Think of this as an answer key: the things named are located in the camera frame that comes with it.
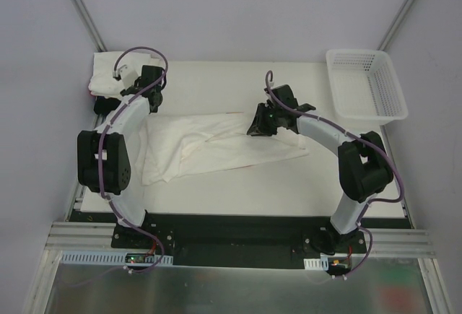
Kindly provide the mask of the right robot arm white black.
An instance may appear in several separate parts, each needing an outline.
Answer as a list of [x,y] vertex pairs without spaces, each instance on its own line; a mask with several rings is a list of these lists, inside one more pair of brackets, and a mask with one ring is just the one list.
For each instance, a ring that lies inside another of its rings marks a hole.
[[382,139],[374,131],[349,133],[317,113],[314,106],[299,104],[287,84],[267,87],[264,92],[267,100],[257,105],[247,134],[274,136],[285,128],[331,153],[342,196],[331,215],[325,244],[333,252],[342,252],[351,242],[349,233],[359,227],[367,204],[394,180]]

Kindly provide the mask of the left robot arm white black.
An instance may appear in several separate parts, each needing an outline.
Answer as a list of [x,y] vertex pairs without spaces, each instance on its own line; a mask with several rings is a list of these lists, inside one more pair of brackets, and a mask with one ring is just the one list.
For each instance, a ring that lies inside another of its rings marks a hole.
[[144,192],[135,162],[141,150],[139,130],[144,119],[158,111],[166,72],[160,66],[144,65],[141,73],[122,66],[116,76],[125,84],[121,99],[105,120],[77,137],[77,178],[79,184],[107,201],[119,225],[130,227],[127,238],[136,248],[152,241],[145,226]]

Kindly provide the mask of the white t shirt red print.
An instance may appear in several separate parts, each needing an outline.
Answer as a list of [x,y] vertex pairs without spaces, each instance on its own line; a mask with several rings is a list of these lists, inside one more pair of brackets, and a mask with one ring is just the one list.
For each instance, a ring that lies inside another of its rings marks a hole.
[[148,115],[135,164],[142,184],[309,155],[306,138],[285,129],[275,136],[249,136],[252,119],[248,113]]

